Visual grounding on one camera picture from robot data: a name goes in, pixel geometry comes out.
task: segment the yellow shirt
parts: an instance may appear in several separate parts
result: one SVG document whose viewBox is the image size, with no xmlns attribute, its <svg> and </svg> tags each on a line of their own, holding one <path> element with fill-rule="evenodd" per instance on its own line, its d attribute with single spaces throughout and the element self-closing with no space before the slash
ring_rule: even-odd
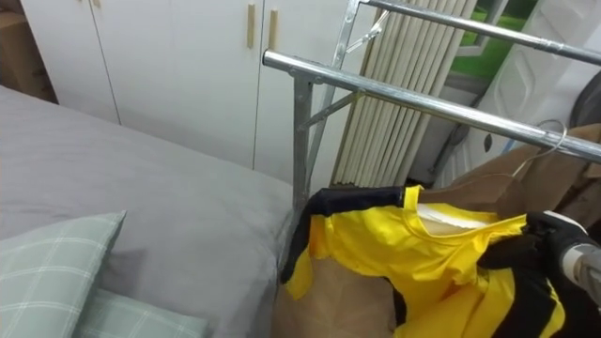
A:
<svg viewBox="0 0 601 338">
<path fill-rule="evenodd" d="M 423 221 L 420 189 L 324 190 L 312 197 L 282 274 L 292 297 L 311 285 L 309 256 L 331 257 L 361 275 L 389 279 L 406 308 L 395 337 L 550 336 L 559 330 L 563 308 L 541 272 L 477 266 L 489 244 L 521 234 L 525 216 L 499 221 L 491 213 L 436 204 L 429 206 L 487 225 L 459 229 Z"/>
</svg>

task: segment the gray bed sheet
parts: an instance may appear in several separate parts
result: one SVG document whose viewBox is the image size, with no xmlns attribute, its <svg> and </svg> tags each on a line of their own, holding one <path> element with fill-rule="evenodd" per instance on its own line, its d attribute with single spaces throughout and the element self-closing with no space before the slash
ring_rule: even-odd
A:
<svg viewBox="0 0 601 338">
<path fill-rule="evenodd" d="M 0 157 L 1 238 L 126 209 L 101 287 L 269 336 L 288 184 L 2 86 Z"/>
</svg>

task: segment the wardrobe door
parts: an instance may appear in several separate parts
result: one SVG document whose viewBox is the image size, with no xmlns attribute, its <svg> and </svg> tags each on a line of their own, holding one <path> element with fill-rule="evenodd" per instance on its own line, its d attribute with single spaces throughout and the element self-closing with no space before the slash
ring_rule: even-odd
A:
<svg viewBox="0 0 601 338">
<path fill-rule="evenodd" d="M 262 3 L 94 1 L 123 125 L 251 168 Z"/>
<path fill-rule="evenodd" d="M 22 0 L 60 105 L 118 123 L 88 0 Z"/>
<path fill-rule="evenodd" d="M 346 8 L 346 0 L 266 0 L 262 49 L 272 48 L 329 65 Z M 350 42 L 369 31 L 375 12 L 372 7 L 360 7 Z M 359 73 L 364 51 L 363 45 L 347 54 L 343 69 Z M 289 183 L 292 183 L 292 84 L 286 72 L 261 67 L 254 157 L 255 170 Z M 323 93 L 324 85 L 314 87 L 313 114 L 321 105 Z M 334 99 L 346 93 L 337 89 Z M 347 112 L 348 108 L 328 119 L 313 173 L 314 190 L 330 184 Z"/>
</svg>

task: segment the metal rack pole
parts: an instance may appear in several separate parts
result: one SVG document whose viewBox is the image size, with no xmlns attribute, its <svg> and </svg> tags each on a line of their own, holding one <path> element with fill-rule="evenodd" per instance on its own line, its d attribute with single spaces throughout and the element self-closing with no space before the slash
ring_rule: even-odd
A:
<svg viewBox="0 0 601 338">
<path fill-rule="evenodd" d="M 345 18 L 342 22 L 342 27 L 340 28 L 340 35 L 338 37 L 338 44 L 336 45 L 336 50 L 334 51 L 334 58 L 331 62 L 331 66 L 337 69 L 342 68 L 342 64 L 345 61 L 345 55 L 347 54 L 348 41 L 350 40 L 350 33 L 353 30 L 353 25 L 355 25 L 355 17 L 357 17 L 357 12 L 359 11 L 359 3 L 360 0 L 349 0 L 347 6 L 347 12 L 345 13 Z M 332 85 L 326 86 L 326 93 L 323 96 L 323 101 L 321 103 L 321 111 L 328 108 L 334 100 L 334 92 L 336 87 Z M 319 152 L 319 146 L 321 145 L 321 138 L 323 137 L 323 132 L 326 129 L 327 119 L 320 120 L 316 126 L 316 132 L 313 135 L 313 140 L 311 142 L 311 149 L 309 150 L 309 159 L 307 162 L 307 179 L 305 181 L 307 185 L 307 189 L 310 188 L 311 185 L 311 175 L 313 174 L 313 168 L 316 165 L 317 153 Z"/>
<path fill-rule="evenodd" d="M 263 55 L 263 64 L 294 74 L 294 76 L 296 76 L 295 79 L 300 78 L 305 82 L 309 81 L 313 83 L 318 79 L 320 83 L 334 85 L 353 92 L 361 92 L 364 95 L 386 100 L 394 104 L 402 104 L 412 109 L 420 110 L 426 114 L 463 123 L 483 131 L 490 131 L 531 145 L 553 147 L 562 139 L 562 136 L 557 132 L 545 131 L 534 126 L 490 115 L 447 100 L 440 100 L 393 85 L 384 84 L 364 78 L 360 75 L 323 66 L 317 62 L 303 60 L 295 56 L 287 56 L 272 51 L 266 51 Z M 301 151 L 300 149 L 297 149 L 297 146 L 306 147 L 306 145 L 301 145 L 301 138 L 304 136 L 297 136 L 299 133 L 306 133 L 306 131 L 300 131 L 299 126 L 310 118 L 301 117 L 301 113 L 297 116 L 296 97 L 298 95 L 299 93 L 295 93 L 294 132 L 295 141 L 299 140 L 298 143 L 295 142 L 295 177 L 302 169 L 300 166 L 306 165 L 306 161 L 297 161 L 297 159 L 301 157 L 301 155 L 297 156 L 297 153 Z M 601 145 L 593 142 L 580 140 L 574 137 L 565 137 L 557 151 L 587 161 L 601 163 Z M 297 188 L 296 179 L 294 183 L 294 189 L 297 191 L 299 188 Z"/>
<path fill-rule="evenodd" d="M 353 101 L 358 100 L 358 99 L 359 99 L 359 96 L 356 93 L 347 94 L 344 97 L 342 97 L 341 99 L 339 99 L 338 101 L 332 103 L 331 105 L 329 105 L 326 108 L 317 112 L 315 115 L 311 116 L 311 118 L 309 118 L 309 120 L 307 122 L 303 123 L 300 126 L 300 128 L 301 129 L 311 128 L 311 126 L 319 123 L 320 121 L 327 119 L 328 116 L 345 108 L 350 103 L 352 103 Z"/>
<path fill-rule="evenodd" d="M 309 146 L 309 130 L 298 128 L 311 118 L 313 102 L 313 84 L 301 76 L 294 78 L 294 140 L 293 140 L 293 182 L 292 207 L 293 222 L 298 220 L 302 208 L 309 199 L 309 182 L 307 180 L 307 148 Z"/>
<path fill-rule="evenodd" d="M 532 47 L 547 53 L 557 54 L 571 59 L 601 66 L 601 54 L 596 51 L 577 48 L 547 38 L 533 37 L 528 34 L 513 31 L 511 29 L 497 27 L 488 23 L 479 23 L 473 20 L 440 13 L 435 10 L 406 4 L 391 0 L 362 0 L 362 3 L 389 10 L 391 12 L 407 14 L 412 17 L 428 20 L 434 23 L 442 23 L 451 27 L 465 29 L 470 32 L 483 34 L 492 38 L 500 38 L 517 44 Z"/>
</svg>

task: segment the cabinet door handle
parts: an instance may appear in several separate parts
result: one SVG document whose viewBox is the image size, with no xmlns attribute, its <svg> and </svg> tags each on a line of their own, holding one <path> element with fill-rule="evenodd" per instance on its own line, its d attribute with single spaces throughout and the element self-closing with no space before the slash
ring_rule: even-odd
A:
<svg viewBox="0 0 601 338">
<path fill-rule="evenodd" d="M 267 48 L 274 50 L 275 41 L 278 36 L 278 10 L 272 9 L 270 14 L 270 38 L 268 41 Z"/>
<path fill-rule="evenodd" d="M 248 5 L 248 18 L 246 21 L 246 47 L 254 46 L 254 4 Z"/>
</svg>

